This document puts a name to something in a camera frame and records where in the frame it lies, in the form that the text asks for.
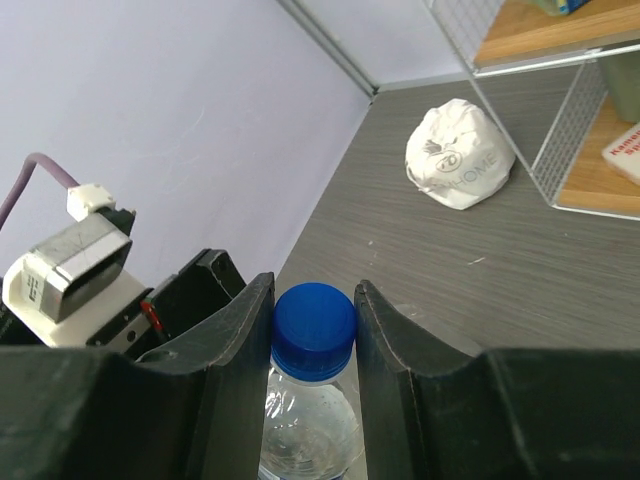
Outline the blue Pepsi bottle cap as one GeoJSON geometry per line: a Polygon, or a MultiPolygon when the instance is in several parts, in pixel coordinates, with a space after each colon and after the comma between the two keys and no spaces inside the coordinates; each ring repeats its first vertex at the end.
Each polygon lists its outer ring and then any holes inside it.
{"type": "Polygon", "coordinates": [[[296,380],[324,382],[348,365],[356,333],[355,307],[344,293],[324,283],[302,283],[276,302],[271,356],[296,380]]]}

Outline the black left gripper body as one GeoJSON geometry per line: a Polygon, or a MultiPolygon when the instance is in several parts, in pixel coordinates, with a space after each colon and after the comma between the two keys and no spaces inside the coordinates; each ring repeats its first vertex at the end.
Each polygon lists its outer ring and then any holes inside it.
{"type": "Polygon", "coordinates": [[[86,345],[138,358],[228,305],[245,286],[227,251],[203,249],[157,287],[120,307],[86,345]]]}

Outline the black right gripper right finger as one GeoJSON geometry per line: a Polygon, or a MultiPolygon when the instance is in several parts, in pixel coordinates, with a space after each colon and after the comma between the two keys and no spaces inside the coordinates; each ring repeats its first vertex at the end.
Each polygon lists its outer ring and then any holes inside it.
{"type": "Polygon", "coordinates": [[[635,350],[489,349],[470,356],[354,292],[372,479],[635,479],[635,350]]]}

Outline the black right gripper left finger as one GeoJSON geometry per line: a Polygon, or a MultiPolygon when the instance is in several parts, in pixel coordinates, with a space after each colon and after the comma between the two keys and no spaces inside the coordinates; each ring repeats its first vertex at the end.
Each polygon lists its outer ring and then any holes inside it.
{"type": "Polygon", "coordinates": [[[1,349],[5,479],[254,479],[274,277],[138,361],[100,348],[1,349]]]}

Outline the clear Pepsi bottle blue label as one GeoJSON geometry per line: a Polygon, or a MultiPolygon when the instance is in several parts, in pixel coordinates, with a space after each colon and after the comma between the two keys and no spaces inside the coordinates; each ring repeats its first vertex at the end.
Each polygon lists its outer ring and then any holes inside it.
{"type": "Polygon", "coordinates": [[[269,371],[258,477],[345,479],[364,452],[357,388],[341,373],[303,382],[269,371]]]}

